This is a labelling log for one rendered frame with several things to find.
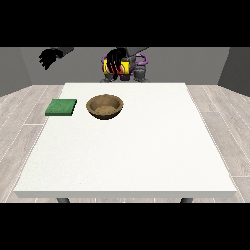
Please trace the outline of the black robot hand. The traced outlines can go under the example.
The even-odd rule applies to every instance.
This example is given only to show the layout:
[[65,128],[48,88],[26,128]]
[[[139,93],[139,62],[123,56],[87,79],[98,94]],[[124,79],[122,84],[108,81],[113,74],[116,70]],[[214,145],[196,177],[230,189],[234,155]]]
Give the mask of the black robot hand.
[[107,67],[110,73],[117,75],[120,72],[121,61],[125,56],[124,48],[113,49],[107,54]]
[[63,52],[58,49],[46,49],[39,56],[39,63],[47,70],[55,61],[56,58],[61,58]]

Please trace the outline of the yellow cup with melon print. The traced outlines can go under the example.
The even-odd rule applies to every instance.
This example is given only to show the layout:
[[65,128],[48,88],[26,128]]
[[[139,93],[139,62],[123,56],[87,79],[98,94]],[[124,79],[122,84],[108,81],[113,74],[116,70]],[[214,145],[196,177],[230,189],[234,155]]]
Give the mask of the yellow cup with melon print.
[[[127,75],[129,73],[129,63],[128,62],[121,62],[120,69],[118,70],[118,75]],[[113,70],[109,70],[107,65],[107,59],[103,61],[103,73],[105,75],[109,75],[113,73]]]

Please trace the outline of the brown wooden bowl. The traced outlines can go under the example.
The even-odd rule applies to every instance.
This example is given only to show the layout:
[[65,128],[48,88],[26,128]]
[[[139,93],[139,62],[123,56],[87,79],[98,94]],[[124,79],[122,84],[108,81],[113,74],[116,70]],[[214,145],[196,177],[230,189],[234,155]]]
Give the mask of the brown wooden bowl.
[[123,106],[123,101],[111,94],[97,95],[86,102],[87,111],[100,120],[109,120],[116,117]]

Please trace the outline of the green square pad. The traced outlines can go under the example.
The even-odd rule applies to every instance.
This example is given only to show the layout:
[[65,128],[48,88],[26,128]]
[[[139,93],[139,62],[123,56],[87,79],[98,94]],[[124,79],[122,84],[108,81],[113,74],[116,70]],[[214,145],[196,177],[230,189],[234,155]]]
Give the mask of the green square pad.
[[46,116],[71,116],[75,109],[76,99],[52,99],[45,111]]

